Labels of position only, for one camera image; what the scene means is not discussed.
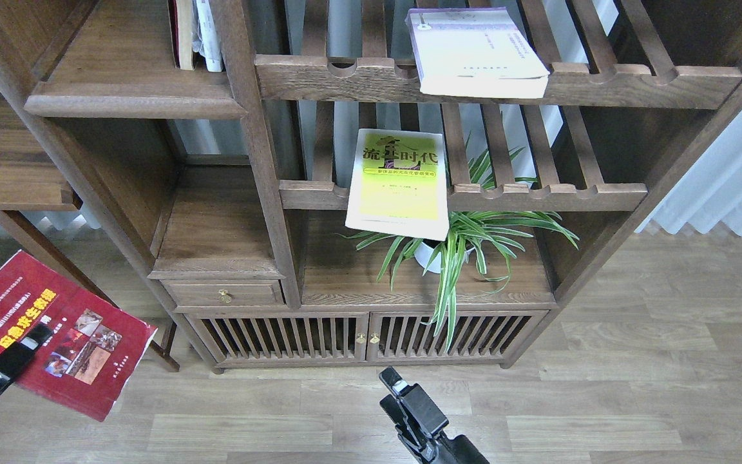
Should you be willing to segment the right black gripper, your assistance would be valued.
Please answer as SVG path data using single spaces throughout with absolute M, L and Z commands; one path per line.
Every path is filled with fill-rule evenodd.
M 390 391 L 380 406 L 394 423 L 398 438 L 420 463 L 490 463 L 465 435 L 445 435 L 448 418 L 418 383 L 403 380 L 394 367 L 379 373 Z

